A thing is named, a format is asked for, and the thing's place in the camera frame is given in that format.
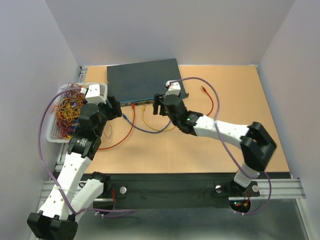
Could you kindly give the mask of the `white perforated plastic basket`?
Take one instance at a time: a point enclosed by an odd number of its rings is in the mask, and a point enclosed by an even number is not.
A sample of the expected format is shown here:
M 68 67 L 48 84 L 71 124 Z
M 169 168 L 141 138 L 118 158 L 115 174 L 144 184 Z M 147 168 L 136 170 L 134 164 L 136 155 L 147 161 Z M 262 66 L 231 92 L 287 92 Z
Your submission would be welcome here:
M 80 109 L 87 102 L 85 95 L 76 88 L 87 87 L 90 84 L 106 84 L 97 82 L 70 82 L 59 88 L 59 95 L 49 107 L 49 124 L 46 139 L 51 143 L 67 143 L 79 126 Z

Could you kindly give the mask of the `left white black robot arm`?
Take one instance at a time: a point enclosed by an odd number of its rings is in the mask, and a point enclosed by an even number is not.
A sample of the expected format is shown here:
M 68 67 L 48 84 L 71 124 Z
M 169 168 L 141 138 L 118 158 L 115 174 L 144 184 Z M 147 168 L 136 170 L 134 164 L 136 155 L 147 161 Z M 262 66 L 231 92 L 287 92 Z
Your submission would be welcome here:
M 79 192 L 76 190 L 102 143 L 107 121 L 121 116 L 121 104 L 112 95 L 106 102 L 88 102 L 81 107 L 79 125 L 68 143 L 60 174 L 38 212 L 28 216 L 27 224 L 37 238 L 74 239 L 79 221 L 91 210 L 93 201 L 111 193 L 110 177 L 100 172 L 94 172 L 84 187 Z

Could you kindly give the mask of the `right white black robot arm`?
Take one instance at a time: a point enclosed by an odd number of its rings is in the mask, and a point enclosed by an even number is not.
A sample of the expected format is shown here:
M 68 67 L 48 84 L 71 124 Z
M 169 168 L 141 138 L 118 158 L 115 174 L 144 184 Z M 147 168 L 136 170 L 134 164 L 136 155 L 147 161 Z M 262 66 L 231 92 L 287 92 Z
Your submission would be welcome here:
M 155 94 L 153 114 L 167 116 L 181 132 L 196 137 L 220 140 L 238 167 L 230 182 L 231 192 L 242 195 L 248 186 L 266 170 L 277 144 L 259 122 L 250 125 L 233 124 L 187 110 L 175 94 Z

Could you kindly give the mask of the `dark blue network switch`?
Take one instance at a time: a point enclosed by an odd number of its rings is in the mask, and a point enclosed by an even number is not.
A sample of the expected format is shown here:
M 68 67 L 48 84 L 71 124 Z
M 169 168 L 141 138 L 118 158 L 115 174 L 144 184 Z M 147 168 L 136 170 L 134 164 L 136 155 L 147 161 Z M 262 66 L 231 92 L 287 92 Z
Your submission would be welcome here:
M 175 58 L 112 65 L 106 68 L 108 94 L 122 104 L 152 100 L 168 81 L 181 79 Z

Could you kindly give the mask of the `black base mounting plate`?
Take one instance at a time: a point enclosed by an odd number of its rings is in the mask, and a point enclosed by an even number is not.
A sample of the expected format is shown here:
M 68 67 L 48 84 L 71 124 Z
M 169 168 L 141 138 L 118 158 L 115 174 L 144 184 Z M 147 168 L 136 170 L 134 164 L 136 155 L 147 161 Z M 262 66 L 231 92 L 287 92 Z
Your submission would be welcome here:
M 253 180 L 247 188 L 238 186 L 234 173 L 113 173 L 109 186 L 93 202 L 96 209 L 182 209 L 226 208 L 230 199 L 264 196 Z

